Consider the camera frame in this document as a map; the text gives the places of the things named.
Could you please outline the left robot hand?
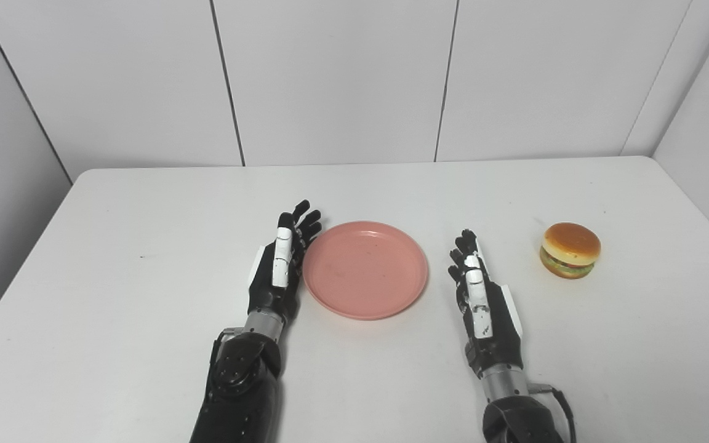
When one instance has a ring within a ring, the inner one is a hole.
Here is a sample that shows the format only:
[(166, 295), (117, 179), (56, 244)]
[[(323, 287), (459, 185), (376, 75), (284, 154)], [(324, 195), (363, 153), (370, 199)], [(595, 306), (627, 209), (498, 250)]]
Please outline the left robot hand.
[(304, 199), (279, 216), (276, 237), (265, 246), (249, 285), (248, 313), (269, 311), (283, 323), (296, 318), (304, 258), (322, 230), (321, 211), (310, 207)]

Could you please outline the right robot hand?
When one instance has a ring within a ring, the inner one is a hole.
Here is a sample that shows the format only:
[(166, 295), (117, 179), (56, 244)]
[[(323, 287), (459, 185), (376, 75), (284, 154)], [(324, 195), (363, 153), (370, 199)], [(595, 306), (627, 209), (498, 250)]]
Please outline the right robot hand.
[(467, 333), (465, 357), (478, 378), (495, 365), (521, 369), (521, 337), (503, 287), (491, 280), (478, 246), (478, 238), (464, 229), (450, 252), (448, 268), (455, 281), (455, 297)]

